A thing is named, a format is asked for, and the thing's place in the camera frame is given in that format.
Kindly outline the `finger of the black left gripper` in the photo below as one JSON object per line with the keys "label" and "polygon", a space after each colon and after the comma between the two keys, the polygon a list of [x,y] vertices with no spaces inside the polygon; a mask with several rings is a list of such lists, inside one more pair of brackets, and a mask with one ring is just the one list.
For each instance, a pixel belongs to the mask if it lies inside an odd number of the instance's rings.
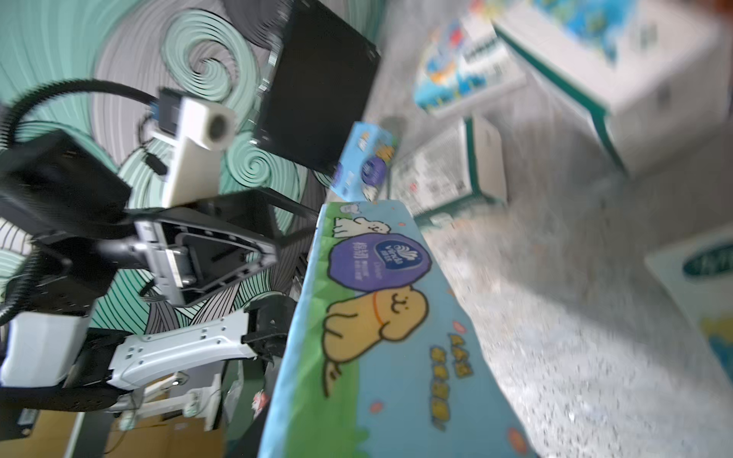
{"label": "finger of the black left gripper", "polygon": [[[318,219],[315,210],[290,200],[281,193],[262,187],[219,195],[215,198],[204,198],[189,203],[188,207],[271,240],[301,240],[312,236]],[[276,221],[276,209],[302,219],[305,221],[305,226],[286,234]]]}

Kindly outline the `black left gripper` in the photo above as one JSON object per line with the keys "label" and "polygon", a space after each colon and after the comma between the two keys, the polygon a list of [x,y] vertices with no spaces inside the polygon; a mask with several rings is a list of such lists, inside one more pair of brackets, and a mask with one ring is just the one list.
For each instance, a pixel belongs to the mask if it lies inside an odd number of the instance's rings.
{"label": "black left gripper", "polygon": [[[1,153],[1,216],[32,238],[1,318],[86,315],[118,271],[145,269],[173,306],[192,306],[278,261],[275,240],[212,217],[129,210],[132,189],[62,130]],[[145,259],[133,252],[144,244]]]}

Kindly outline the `green blue tissue pack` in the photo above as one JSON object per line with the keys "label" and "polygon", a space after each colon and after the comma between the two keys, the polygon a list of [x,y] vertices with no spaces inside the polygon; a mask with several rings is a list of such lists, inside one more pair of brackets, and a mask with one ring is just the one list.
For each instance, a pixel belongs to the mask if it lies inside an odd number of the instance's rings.
{"label": "green blue tissue pack", "polygon": [[629,175],[727,122],[732,27],[684,1],[519,1],[508,50]]}

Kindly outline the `green barcode tissue pack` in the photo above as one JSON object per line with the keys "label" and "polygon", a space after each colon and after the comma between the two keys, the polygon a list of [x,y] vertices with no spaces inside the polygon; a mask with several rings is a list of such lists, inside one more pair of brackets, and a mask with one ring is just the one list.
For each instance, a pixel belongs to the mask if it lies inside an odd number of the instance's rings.
{"label": "green barcode tissue pack", "polygon": [[481,116],[462,118],[391,168],[387,195],[416,223],[442,227],[509,201],[503,142]]}

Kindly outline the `light blue wipes pack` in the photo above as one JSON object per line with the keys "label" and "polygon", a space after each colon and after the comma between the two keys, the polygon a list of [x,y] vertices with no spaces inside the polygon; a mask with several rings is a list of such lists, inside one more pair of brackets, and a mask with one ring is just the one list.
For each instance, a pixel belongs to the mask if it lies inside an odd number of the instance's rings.
{"label": "light blue wipes pack", "polygon": [[263,457],[533,457],[406,206],[320,211]]}

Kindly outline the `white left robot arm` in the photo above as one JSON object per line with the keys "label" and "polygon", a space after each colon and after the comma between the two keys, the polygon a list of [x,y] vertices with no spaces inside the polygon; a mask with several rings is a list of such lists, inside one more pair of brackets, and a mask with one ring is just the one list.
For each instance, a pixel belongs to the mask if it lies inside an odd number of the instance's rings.
{"label": "white left robot arm", "polygon": [[161,376],[283,351],[287,325],[267,326],[254,307],[157,334],[90,328],[119,271],[149,271],[166,303],[188,307],[269,269],[315,230],[315,211],[266,188],[137,210],[125,206],[130,192],[62,131],[2,154],[1,214],[32,235],[1,307],[5,408],[127,410]]}

